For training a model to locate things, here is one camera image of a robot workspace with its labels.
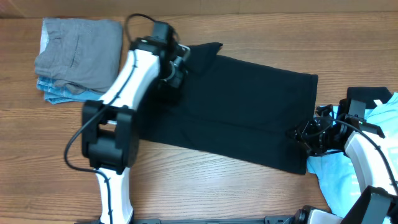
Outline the black t-shirt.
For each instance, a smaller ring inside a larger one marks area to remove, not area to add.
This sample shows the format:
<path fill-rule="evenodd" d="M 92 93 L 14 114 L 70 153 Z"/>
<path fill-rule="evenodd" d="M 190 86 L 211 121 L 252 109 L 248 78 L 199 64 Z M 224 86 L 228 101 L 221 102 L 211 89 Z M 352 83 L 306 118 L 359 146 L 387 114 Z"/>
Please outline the black t-shirt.
<path fill-rule="evenodd" d="M 318 76 L 222 56 L 221 47 L 191 46 L 172 101 L 143 99 L 140 138 L 303 175 L 307 156 L 289 132 L 313 116 Z"/>

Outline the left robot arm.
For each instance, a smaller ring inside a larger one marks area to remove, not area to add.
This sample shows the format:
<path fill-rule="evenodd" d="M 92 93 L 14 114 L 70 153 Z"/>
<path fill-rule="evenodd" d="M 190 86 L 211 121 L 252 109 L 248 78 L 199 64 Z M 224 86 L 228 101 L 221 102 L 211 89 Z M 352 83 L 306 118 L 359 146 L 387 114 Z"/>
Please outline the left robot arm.
<path fill-rule="evenodd" d="M 102 204 L 99 223 L 132 223 L 129 172 L 139 134 L 136 112 L 148 91 L 177 97 L 187 74 L 190 48 L 179 44 L 174 28 L 156 21 L 150 36 L 131 42 L 127 61 L 111 88 L 83 105 L 81 149 L 97 176 Z"/>

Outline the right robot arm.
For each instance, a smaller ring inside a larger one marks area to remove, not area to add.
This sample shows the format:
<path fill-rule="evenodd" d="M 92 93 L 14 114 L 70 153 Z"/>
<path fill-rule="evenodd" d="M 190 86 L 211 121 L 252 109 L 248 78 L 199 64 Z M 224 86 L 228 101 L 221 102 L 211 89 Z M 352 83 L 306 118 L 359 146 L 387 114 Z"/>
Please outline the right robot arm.
<path fill-rule="evenodd" d="M 386 156 L 393 141 L 382 129 L 368 123 L 366 104 L 349 98 L 340 101 L 338 111 L 332 105 L 319 106 L 316 115 L 289 132 L 308 156 L 320 157 L 342 152 L 353 163 L 361 195 L 348 214 L 341 218 L 323 210 L 305 206 L 292 223 L 397 223 L 397 177 Z"/>

